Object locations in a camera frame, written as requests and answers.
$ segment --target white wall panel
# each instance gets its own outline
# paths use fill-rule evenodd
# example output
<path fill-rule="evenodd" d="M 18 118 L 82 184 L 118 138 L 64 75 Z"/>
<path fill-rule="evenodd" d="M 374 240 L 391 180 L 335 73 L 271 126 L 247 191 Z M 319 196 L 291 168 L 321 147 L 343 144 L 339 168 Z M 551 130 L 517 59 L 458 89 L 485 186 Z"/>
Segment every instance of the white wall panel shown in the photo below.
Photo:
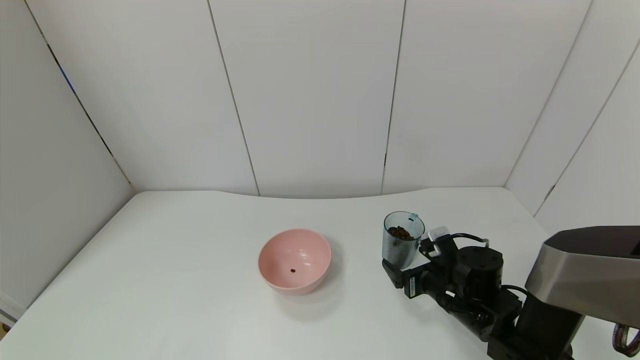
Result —
<path fill-rule="evenodd" d="M 384 193 L 502 186 L 590 0 L 407 0 Z"/>
<path fill-rule="evenodd" d="M 19 317 L 133 189 L 23 1 L 0 1 L 0 309 Z"/>
<path fill-rule="evenodd" d="M 402 0 L 211 0 L 261 195 L 380 193 Z"/>
<path fill-rule="evenodd" d="M 256 193 L 206 0 L 29 5 L 137 190 Z"/>
<path fill-rule="evenodd" d="M 604 106 L 640 39 L 640 1 L 594 0 L 506 187 L 535 214 Z"/>
<path fill-rule="evenodd" d="M 640 219 L 640 52 L 536 220 L 549 233 Z"/>

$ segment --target clear plastic cup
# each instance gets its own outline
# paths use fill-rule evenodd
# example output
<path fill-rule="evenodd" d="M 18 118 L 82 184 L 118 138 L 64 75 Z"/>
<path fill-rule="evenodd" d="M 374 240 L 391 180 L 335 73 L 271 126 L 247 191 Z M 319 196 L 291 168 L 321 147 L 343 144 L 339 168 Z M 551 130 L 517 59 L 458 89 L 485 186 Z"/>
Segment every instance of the clear plastic cup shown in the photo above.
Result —
<path fill-rule="evenodd" d="M 402 227 L 410 236 L 398 238 L 391 235 L 390 229 L 397 232 L 397 227 Z M 382 257 L 399 268 L 411 265 L 425 230 L 424 222 L 414 213 L 395 211 L 387 215 L 382 235 Z"/>

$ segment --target pink bowl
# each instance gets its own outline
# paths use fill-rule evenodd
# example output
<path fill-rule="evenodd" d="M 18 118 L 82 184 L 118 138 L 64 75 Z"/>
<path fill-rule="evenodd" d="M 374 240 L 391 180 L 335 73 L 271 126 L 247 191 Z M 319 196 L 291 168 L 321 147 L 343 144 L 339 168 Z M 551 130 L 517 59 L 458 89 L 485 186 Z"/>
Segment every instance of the pink bowl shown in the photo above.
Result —
<path fill-rule="evenodd" d="M 292 229 L 272 237 L 260 251 L 262 278 L 285 295 L 302 295 L 315 289 L 331 262 L 331 248 L 322 235 Z"/>

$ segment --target wire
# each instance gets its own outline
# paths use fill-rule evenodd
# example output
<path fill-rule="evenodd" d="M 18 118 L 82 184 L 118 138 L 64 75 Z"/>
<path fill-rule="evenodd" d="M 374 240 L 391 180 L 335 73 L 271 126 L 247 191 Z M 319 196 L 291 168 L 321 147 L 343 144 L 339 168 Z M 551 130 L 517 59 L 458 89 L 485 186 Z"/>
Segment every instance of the wire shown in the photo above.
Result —
<path fill-rule="evenodd" d="M 471 310 L 465 309 L 464 304 L 460 304 L 459 302 L 456 302 L 455 297 L 449 296 L 445 292 L 436 294 L 434 300 L 436 300 L 436 303 L 440 305 L 440 307 L 444 309 L 444 311 L 447 311 L 448 313 L 456 313 L 456 314 L 467 315 L 467 316 L 476 315 Z"/>
<path fill-rule="evenodd" d="M 515 291 L 519 291 L 521 293 L 523 293 L 524 295 L 527 296 L 531 296 L 531 293 L 529 293 L 526 289 L 523 289 L 519 286 L 515 286 L 515 285 L 502 285 L 503 288 L 507 289 L 507 290 L 515 290 Z"/>
<path fill-rule="evenodd" d="M 613 330 L 613 349 L 628 357 L 634 357 L 640 352 L 640 331 L 636 334 L 634 339 L 627 344 L 629 329 L 630 328 L 627 325 L 616 324 L 616 327 Z"/>
<path fill-rule="evenodd" d="M 467 238 L 467 239 L 475 240 L 475 241 L 478 241 L 479 243 L 483 243 L 484 247 L 489 247 L 489 239 L 479 238 L 476 235 L 471 235 L 471 234 L 467 234 L 467 233 L 455 233 L 455 234 L 449 235 L 449 236 L 452 239 L 455 239 L 455 238 Z"/>

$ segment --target table surface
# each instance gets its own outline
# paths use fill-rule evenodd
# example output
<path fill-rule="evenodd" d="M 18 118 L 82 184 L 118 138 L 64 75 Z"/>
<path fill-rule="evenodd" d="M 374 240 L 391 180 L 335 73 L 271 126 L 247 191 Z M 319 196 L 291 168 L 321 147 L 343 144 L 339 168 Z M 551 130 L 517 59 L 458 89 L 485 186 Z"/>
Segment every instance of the table surface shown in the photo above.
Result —
<path fill-rule="evenodd" d="M 486 344 L 430 297 L 409 300 L 392 286 L 380 261 L 382 222 L 395 210 L 419 214 L 428 229 L 489 238 L 504 254 L 505 284 L 524 285 L 547 239 L 503 188 L 332 200 L 145 192 L 27 310 L 0 342 L 1 357 L 488 359 Z M 321 233 L 333 252 L 327 278 L 301 297 L 274 292 L 257 269 L 262 245 L 290 228 Z M 588 318 L 575 358 L 626 359 L 611 331 Z"/>

